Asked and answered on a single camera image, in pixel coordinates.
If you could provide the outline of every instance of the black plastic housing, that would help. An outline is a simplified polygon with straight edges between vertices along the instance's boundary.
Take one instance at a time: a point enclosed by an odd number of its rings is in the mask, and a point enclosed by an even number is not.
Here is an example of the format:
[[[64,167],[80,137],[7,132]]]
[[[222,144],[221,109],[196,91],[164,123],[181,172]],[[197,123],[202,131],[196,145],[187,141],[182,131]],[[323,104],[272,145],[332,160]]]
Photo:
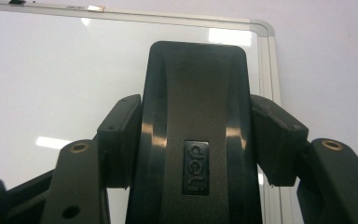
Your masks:
[[[261,223],[250,116],[241,48],[154,44],[127,223]],[[205,195],[183,192],[188,141],[209,144]]]

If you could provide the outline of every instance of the screw hole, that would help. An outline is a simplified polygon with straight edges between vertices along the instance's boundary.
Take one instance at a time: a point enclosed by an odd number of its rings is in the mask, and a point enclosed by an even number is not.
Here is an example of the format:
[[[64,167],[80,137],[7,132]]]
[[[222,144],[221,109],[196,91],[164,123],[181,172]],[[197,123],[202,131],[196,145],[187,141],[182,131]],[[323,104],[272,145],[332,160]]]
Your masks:
[[[322,145],[324,145],[324,147],[327,147],[335,151],[340,151],[344,148],[339,142],[332,141],[332,140],[323,140]]]
[[[79,144],[76,144],[74,146],[71,147],[70,151],[72,153],[79,153],[79,152],[82,152],[82,151],[85,151],[87,149],[89,149],[89,144],[86,144],[86,143],[79,143]]]
[[[80,207],[73,205],[65,208],[65,210],[63,210],[62,212],[62,216],[66,219],[69,219],[77,216],[79,212],[80,212]]]

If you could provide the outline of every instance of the white surface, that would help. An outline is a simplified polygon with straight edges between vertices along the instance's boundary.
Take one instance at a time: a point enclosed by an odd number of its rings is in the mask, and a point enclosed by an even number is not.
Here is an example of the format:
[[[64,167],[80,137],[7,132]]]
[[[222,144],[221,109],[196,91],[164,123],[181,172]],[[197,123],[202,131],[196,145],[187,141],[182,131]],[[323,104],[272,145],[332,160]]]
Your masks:
[[[358,0],[37,2],[268,21],[275,29],[283,108],[310,128],[309,140],[331,137],[348,144],[358,155]],[[30,121],[30,125],[39,121]],[[9,127],[1,125],[8,132]],[[298,209],[295,223],[301,223]]]

